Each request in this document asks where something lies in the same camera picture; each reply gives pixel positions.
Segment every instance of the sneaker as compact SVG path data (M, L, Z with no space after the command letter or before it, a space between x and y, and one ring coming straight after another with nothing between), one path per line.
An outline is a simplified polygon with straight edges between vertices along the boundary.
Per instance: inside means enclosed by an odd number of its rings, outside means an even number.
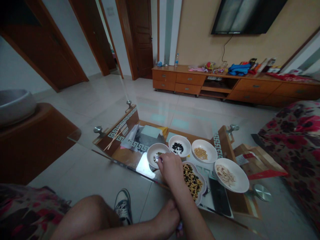
M123 188L118 193L114 204L114 211L117 213L124 226L132 224L131 200L127 189Z

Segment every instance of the floral fabric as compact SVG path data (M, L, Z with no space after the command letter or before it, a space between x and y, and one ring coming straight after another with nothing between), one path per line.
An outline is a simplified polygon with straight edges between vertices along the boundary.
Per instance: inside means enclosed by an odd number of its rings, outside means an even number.
M283 108L258 136L289 173L286 181L320 231L320 103Z
M1 239L49 239L70 208L49 188L0 184Z

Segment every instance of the blue cloth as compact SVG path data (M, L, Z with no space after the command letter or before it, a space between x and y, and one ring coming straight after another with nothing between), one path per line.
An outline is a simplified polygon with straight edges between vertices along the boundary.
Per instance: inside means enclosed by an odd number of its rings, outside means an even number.
M229 71L233 71L235 68L248 68L250 69L251 65L250 64L246 64L246 65L235 65L232 64L231 67L229 67Z
M228 73L233 76L235 76L235 75L243 76L248 73L250 67L251 67L250 64L246 64L246 65L232 64L232 66L229 67L229 69L228 69Z

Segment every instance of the television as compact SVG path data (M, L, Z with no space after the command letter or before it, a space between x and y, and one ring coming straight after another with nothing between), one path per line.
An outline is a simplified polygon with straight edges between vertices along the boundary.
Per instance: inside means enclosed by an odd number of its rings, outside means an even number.
M211 34L266 33L287 0L221 0Z

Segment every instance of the beige wall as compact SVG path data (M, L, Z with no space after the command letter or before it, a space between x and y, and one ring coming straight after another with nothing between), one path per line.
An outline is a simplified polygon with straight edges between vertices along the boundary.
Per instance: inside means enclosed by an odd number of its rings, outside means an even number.
M211 35L219 0L183 0L177 53L180 65L221 63L223 45L230 35ZM234 35L224 60L239 64L250 58L262 62L277 57L284 64L320 25L319 0L288 0L266 34Z

